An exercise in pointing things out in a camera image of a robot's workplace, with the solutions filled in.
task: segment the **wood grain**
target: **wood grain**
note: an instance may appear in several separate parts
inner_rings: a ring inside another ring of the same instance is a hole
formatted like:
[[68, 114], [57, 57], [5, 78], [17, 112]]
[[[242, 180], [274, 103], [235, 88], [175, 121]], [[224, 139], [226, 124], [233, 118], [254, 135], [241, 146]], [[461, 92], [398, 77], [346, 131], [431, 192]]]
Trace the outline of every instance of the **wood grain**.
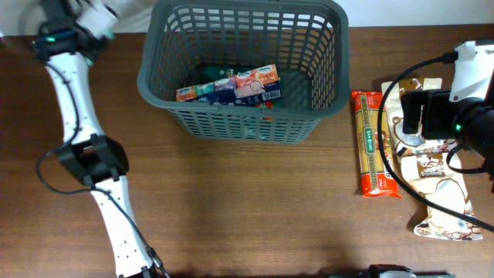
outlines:
[[[379, 90], [412, 64], [494, 25], [350, 30], [353, 90]], [[361, 197], [352, 108], [323, 120], [297, 145], [192, 137], [140, 96], [145, 34], [118, 35], [90, 71], [96, 112], [130, 160], [130, 196], [141, 231], [171, 273], [297, 275], [365, 270], [372, 263], [487, 277], [494, 235], [478, 242], [416, 236], [423, 205], [405, 195]], [[0, 50], [0, 276], [114, 277], [110, 241], [88, 195], [65, 197], [38, 182], [36, 158], [62, 138], [56, 96], [31, 53]], [[416, 76], [442, 77], [452, 66]], [[462, 155], [465, 166], [480, 160]], [[78, 185], [56, 161], [43, 168], [60, 188]], [[479, 218], [494, 222], [485, 175], [465, 177]]]

